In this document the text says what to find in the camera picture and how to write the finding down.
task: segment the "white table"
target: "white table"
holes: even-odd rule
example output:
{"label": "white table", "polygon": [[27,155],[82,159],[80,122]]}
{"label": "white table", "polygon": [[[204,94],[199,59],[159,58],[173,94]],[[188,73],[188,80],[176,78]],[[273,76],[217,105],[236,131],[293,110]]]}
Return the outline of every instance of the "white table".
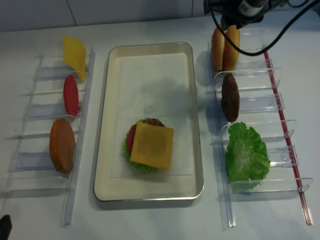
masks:
{"label": "white table", "polygon": [[[297,12],[275,12],[265,16],[257,27],[265,28],[272,40]],[[280,85],[286,119],[296,119],[298,127],[292,138],[300,161],[300,175],[314,178],[306,192],[315,226],[306,226],[299,198],[290,200],[237,202],[237,227],[222,229],[217,194],[213,149],[205,109],[198,113],[201,152],[204,171],[204,191],[189,207],[158,209],[107,210],[93,195],[92,173],[95,171],[95,140],[102,87],[106,78],[108,54],[116,46],[187,42],[193,48],[198,98],[204,94],[201,83],[209,77],[207,63],[208,40],[214,23],[210,17],[187,18],[154,22],[124,23],[67,27],[0,33],[0,109],[1,136],[8,130],[15,91],[23,79],[14,78],[26,68],[24,55],[28,49],[17,45],[28,37],[57,37],[72,35],[92,42],[96,51],[86,132],[78,175],[72,224],[60,228],[64,195],[46,197],[17,197],[10,199],[6,211],[12,215],[12,240],[308,240],[319,239],[320,229],[320,161],[319,91],[320,81],[320,20],[308,12],[282,37],[270,51],[274,66],[283,69]],[[13,143],[0,145],[2,158],[10,157]]]}

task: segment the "black cable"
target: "black cable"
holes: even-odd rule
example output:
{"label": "black cable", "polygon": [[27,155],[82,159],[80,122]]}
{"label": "black cable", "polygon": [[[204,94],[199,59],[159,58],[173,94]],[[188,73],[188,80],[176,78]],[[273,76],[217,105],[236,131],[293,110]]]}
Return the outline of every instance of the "black cable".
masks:
{"label": "black cable", "polygon": [[303,7],[304,5],[306,5],[308,2],[309,2],[309,0],[305,0],[303,3],[301,3],[301,4],[299,4],[299,5],[292,5],[292,4],[290,3],[290,1],[288,0],[288,1],[287,1],[287,4],[288,4],[291,8],[293,8],[293,9],[298,9],[298,8],[301,8],[301,7]]}
{"label": "black cable", "polygon": [[227,34],[225,34],[225,32],[221,29],[221,27],[219,26],[216,16],[214,14],[214,11],[212,9],[211,6],[211,0],[207,0],[207,3],[209,3],[209,9],[211,12],[211,16],[213,18],[213,21],[216,25],[216,27],[219,29],[219,31],[221,32],[221,34],[224,36],[224,38],[231,44],[231,46],[237,50],[239,53],[243,54],[243,55],[247,55],[247,56],[259,56],[263,53],[265,53],[266,51],[268,51],[270,48],[272,48],[279,40],[280,38],[283,36],[283,34],[285,34],[285,32],[288,30],[289,27],[291,27],[292,24],[294,24],[295,21],[297,21],[303,14],[306,13],[306,11],[308,11],[309,9],[311,9],[312,7],[314,7],[315,5],[317,5],[318,3],[320,3],[320,0],[314,0],[312,3],[310,3],[308,6],[306,6],[304,9],[302,9],[297,15],[295,15],[294,18],[292,18],[290,20],[290,22],[287,23],[287,25],[285,25],[285,27],[282,29],[282,31],[279,33],[279,35],[268,45],[266,46],[264,49],[257,51],[257,52],[246,52],[241,50],[240,48],[238,48],[232,41],[231,39],[227,36]]}

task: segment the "burger patty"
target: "burger patty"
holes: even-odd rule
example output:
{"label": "burger patty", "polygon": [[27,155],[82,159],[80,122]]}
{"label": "burger patty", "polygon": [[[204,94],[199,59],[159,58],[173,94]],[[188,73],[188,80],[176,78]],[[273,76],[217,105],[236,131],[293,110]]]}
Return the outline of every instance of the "burger patty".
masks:
{"label": "burger patty", "polygon": [[[153,126],[159,126],[159,127],[165,126],[156,118],[147,118],[146,120],[143,121],[143,123],[153,125]],[[134,145],[136,128],[137,128],[137,124],[133,125],[129,130],[128,137],[126,138],[126,148],[127,148],[130,155],[132,152],[132,147]]]}
{"label": "burger patty", "polygon": [[240,95],[234,76],[229,73],[224,76],[222,83],[221,106],[228,122],[235,122],[239,116]]}

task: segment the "lettuce leaf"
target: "lettuce leaf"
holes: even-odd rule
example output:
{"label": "lettuce leaf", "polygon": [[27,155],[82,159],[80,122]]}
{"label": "lettuce leaf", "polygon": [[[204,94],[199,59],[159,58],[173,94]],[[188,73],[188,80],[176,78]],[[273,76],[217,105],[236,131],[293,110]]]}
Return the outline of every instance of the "lettuce leaf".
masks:
{"label": "lettuce leaf", "polygon": [[270,170],[266,144],[255,129],[245,123],[234,123],[228,129],[229,144],[225,154],[225,169],[229,183],[262,180]]}

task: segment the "tomato slice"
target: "tomato slice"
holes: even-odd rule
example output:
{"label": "tomato slice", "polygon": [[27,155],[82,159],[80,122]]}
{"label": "tomato slice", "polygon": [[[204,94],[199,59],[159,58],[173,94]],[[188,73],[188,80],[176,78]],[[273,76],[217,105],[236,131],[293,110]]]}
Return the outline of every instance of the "tomato slice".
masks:
{"label": "tomato slice", "polygon": [[76,80],[72,75],[65,78],[63,100],[66,112],[75,117],[79,111],[79,94]]}
{"label": "tomato slice", "polygon": [[130,155],[131,155],[131,152],[132,152],[132,147],[134,145],[136,128],[137,128],[137,124],[133,125],[129,130],[128,137],[126,138],[126,148],[127,148],[128,153]]}

